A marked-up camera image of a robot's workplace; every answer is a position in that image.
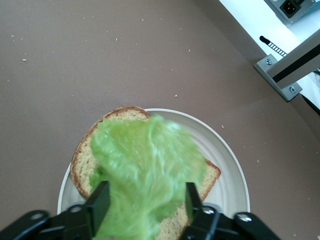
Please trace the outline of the toasted bread slice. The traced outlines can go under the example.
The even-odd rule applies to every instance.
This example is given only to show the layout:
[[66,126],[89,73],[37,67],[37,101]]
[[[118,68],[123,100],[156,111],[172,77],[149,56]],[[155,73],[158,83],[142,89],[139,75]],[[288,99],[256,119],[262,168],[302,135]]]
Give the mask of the toasted bread slice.
[[[98,162],[94,158],[91,150],[92,135],[97,131],[98,124],[103,120],[141,120],[146,121],[151,117],[145,110],[137,106],[124,106],[107,113],[98,120],[82,138],[73,155],[70,167],[70,175],[78,191],[84,196],[89,197],[97,188],[90,183],[90,177],[98,167]],[[204,200],[209,191],[214,186],[216,180],[221,175],[221,170],[205,158],[207,163],[207,173],[204,176],[201,186],[196,186],[200,198]],[[160,232],[155,240],[178,240],[183,229],[188,224],[185,199],[177,208],[173,216],[165,218],[160,223]]]

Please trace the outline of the grey power supply box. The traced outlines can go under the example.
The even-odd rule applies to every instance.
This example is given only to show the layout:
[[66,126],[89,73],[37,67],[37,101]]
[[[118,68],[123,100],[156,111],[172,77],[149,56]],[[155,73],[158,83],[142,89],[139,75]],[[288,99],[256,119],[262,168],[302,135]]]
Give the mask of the grey power supply box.
[[320,11],[320,0],[264,0],[285,24],[294,23]]

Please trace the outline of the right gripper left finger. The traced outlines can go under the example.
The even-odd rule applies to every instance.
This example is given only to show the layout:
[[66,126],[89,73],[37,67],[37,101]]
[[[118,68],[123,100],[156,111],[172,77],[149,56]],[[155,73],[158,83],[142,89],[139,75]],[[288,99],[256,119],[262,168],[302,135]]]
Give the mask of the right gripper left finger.
[[110,184],[102,181],[85,203],[56,216],[45,210],[25,213],[0,231],[0,240],[93,240],[110,207]]

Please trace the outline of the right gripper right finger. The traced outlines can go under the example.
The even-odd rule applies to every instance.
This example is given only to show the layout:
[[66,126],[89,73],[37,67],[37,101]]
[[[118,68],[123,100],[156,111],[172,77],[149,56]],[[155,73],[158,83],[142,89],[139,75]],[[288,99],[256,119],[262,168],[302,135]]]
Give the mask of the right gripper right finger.
[[253,213],[237,212],[229,218],[215,205],[203,204],[193,182],[186,183],[185,206],[188,226],[182,240],[281,240]]

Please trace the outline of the green lettuce leaf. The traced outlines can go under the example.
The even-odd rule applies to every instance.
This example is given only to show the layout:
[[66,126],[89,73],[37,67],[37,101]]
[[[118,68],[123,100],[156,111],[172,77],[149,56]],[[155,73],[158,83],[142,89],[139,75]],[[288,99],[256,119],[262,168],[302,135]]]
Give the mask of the green lettuce leaf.
[[160,223],[184,202],[186,183],[200,187],[208,171],[191,134],[160,115],[104,119],[90,148],[98,162],[90,184],[110,184],[110,207],[98,238],[155,240]]

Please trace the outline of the brown table mat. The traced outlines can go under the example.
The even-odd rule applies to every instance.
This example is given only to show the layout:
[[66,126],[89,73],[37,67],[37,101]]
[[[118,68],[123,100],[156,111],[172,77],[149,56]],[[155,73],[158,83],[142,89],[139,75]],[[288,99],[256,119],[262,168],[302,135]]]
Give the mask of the brown table mat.
[[251,211],[282,240],[318,240],[320,115],[266,83],[264,56],[219,0],[0,0],[0,230],[55,215],[83,135],[135,105],[205,122]]

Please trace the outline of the beige plate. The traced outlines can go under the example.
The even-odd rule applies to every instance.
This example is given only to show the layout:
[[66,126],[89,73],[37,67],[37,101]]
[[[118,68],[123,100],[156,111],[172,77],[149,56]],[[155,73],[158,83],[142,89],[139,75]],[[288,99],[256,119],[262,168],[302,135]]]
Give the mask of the beige plate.
[[235,154],[223,138],[210,126],[187,113],[165,108],[147,108],[149,116],[160,115],[188,130],[202,154],[220,171],[220,177],[204,202],[217,205],[228,218],[250,212],[250,197],[243,170]]

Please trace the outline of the aluminium profile bar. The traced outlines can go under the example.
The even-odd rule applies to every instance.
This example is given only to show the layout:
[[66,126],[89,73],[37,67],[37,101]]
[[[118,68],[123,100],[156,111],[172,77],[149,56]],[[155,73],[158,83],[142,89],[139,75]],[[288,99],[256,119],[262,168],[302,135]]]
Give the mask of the aluminium profile bar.
[[269,71],[273,81],[288,86],[320,67],[320,29],[279,60]]

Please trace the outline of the silver mounting bracket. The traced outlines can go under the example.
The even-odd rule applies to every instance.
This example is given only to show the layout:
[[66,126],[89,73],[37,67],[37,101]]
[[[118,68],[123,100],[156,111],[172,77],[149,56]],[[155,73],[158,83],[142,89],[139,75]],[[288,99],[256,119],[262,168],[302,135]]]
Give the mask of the silver mounting bracket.
[[298,96],[303,89],[297,82],[281,87],[272,79],[268,71],[271,70],[277,62],[276,58],[270,54],[258,61],[253,67],[286,102],[290,102]]

